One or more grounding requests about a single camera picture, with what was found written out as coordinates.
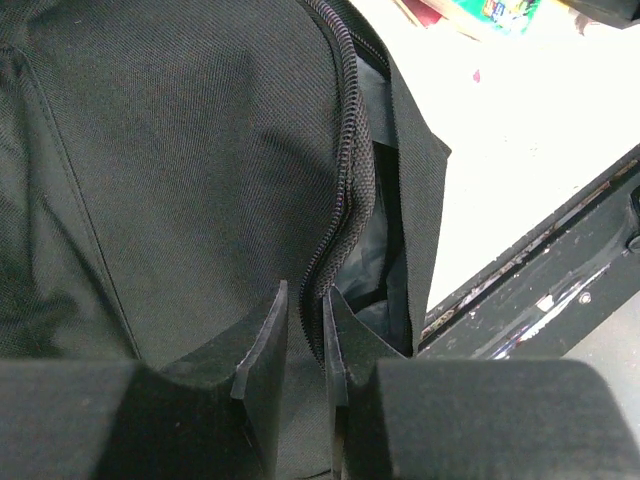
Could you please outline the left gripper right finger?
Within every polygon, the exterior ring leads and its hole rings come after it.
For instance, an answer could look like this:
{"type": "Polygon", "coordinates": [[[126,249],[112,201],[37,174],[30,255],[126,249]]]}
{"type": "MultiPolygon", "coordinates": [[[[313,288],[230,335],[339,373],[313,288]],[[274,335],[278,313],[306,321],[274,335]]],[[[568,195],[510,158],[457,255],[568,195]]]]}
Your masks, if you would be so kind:
{"type": "Polygon", "coordinates": [[[336,479],[635,479],[604,379],[573,360],[400,355],[336,289],[323,300],[336,479]]]}

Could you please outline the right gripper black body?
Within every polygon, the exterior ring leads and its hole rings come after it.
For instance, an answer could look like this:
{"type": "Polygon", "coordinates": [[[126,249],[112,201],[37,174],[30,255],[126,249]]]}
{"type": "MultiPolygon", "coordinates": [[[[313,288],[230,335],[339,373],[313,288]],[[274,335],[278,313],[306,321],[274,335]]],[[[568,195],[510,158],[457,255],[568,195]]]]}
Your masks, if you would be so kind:
{"type": "Polygon", "coordinates": [[[639,24],[639,0],[566,0],[565,4],[613,28],[626,29],[639,24]]]}

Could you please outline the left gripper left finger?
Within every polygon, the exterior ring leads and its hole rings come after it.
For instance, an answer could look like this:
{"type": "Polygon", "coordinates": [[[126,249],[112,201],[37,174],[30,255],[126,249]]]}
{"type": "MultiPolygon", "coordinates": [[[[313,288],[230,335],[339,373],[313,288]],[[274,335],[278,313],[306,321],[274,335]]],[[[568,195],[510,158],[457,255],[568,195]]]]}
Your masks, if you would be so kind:
{"type": "Polygon", "coordinates": [[[139,361],[6,360],[5,479],[271,479],[288,285],[162,370],[139,361]]]}

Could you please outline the black student backpack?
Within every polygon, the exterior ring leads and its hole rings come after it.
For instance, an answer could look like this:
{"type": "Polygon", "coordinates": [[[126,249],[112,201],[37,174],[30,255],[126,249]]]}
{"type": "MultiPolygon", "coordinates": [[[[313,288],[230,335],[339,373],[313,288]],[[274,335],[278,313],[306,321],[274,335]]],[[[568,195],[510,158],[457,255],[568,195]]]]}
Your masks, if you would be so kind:
{"type": "Polygon", "coordinates": [[[324,297],[416,353],[449,154],[347,1],[5,1],[1,365],[159,371],[286,282],[271,479],[333,479],[324,297]]]}

